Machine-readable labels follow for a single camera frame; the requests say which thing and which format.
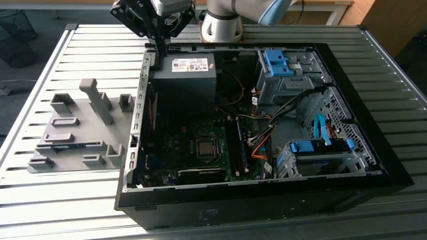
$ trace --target power supply label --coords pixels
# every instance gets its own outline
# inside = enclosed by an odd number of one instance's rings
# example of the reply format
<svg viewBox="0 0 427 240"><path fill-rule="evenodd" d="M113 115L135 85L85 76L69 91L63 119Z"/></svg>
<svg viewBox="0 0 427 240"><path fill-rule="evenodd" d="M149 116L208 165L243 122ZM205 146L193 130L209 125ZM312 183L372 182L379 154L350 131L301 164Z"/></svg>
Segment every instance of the power supply label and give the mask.
<svg viewBox="0 0 427 240"><path fill-rule="evenodd" d="M172 61L172 72L207 72L207 58L176 58Z"/></svg>

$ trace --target sticker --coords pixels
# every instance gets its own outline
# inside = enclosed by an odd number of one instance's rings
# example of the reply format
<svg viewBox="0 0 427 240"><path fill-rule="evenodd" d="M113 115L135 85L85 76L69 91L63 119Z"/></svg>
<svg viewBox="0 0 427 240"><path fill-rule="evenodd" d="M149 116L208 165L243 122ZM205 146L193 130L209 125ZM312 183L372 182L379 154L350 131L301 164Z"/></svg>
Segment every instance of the sticker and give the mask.
<svg viewBox="0 0 427 240"><path fill-rule="evenodd" d="M289 64L288 67L291 69L301 69L301 66L299 64Z"/></svg>
<svg viewBox="0 0 427 240"><path fill-rule="evenodd" d="M207 72L208 59L207 58L176 58L172 61L172 72Z"/></svg>
<svg viewBox="0 0 427 240"><path fill-rule="evenodd" d="M265 164L264 164L264 169L267 170L267 172L268 172L269 174L272 173L273 168L272 168L272 166L268 164L268 162L265 162Z"/></svg>
<svg viewBox="0 0 427 240"><path fill-rule="evenodd" d="M252 105L255 106L259 105L259 99L256 97L252 97Z"/></svg>

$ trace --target orange wire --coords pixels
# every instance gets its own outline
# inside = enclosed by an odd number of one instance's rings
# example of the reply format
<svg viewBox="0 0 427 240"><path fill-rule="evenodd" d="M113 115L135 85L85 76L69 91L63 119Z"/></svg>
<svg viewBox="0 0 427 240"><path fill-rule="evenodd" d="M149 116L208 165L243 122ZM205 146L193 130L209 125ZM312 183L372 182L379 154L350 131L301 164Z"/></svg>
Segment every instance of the orange wire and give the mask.
<svg viewBox="0 0 427 240"><path fill-rule="evenodd" d="M239 97L239 99L236 101L225 103L225 104L219 104L220 107L225 107L225 106L236 104L241 100L241 98L243 98L243 96L245 94L245 89L243 87L243 84L241 84L239 78L228 70L223 69L223 71L227 72L233 77L233 79L237 81L237 83L240 85L241 92L240 92L240 97Z"/></svg>
<svg viewBox="0 0 427 240"><path fill-rule="evenodd" d="M257 147L253 149L253 152L252 152L252 154L251 154L251 157L252 157L252 158L264 157L264 156L260 156L260 155L255 155L255 153L257 152L257 150L260 149L261 145L264 144L264 142L265 142L267 139L269 138L271 134L272 134L272 133L268 133L268 135L267 135L267 136L264 137L264 139L260 141Z"/></svg>
<svg viewBox="0 0 427 240"><path fill-rule="evenodd" d="M263 115L256 115L256 113L255 113L255 105L253 105L253 107L252 107L252 116L253 116L253 117L261 117L261 116L263 116Z"/></svg>

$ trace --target motherboard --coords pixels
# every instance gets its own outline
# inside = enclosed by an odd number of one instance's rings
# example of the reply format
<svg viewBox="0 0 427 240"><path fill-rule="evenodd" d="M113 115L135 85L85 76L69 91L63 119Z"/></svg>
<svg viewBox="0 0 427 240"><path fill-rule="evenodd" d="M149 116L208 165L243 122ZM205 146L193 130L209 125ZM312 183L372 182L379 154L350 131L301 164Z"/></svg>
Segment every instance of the motherboard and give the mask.
<svg viewBox="0 0 427 240"><path fill-rule="evenodd" d="M173 186L260 179L263 168L249 159L245 142L251 120L217 117L157 126L148 144L143 183Z"/></svg>

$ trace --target floor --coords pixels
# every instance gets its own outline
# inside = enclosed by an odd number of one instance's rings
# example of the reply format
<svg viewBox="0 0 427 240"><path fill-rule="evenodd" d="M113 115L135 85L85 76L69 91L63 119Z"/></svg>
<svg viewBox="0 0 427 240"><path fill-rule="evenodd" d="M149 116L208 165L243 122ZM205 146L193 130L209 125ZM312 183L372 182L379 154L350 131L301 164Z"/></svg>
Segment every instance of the floor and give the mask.
<svg viewBox="0 0 427 240"><path fill-rule="evenodd" d="M0 60L0 81L37 80L67 24L119 23L105 10L61 10L59 11L60 19L52 19L52 11L49 10L27 10L25 13L39 34L39 37L29 43L36 52L37 61L29 67L15 69ZM398 63L402 64L408 76L424 93L427 93L426 56L427 44L422 45L414 41L396 57ZM32 81L7 82L12 92L9 96L0 96L0 146L20 113L33 84L35 82Z"/></svg>

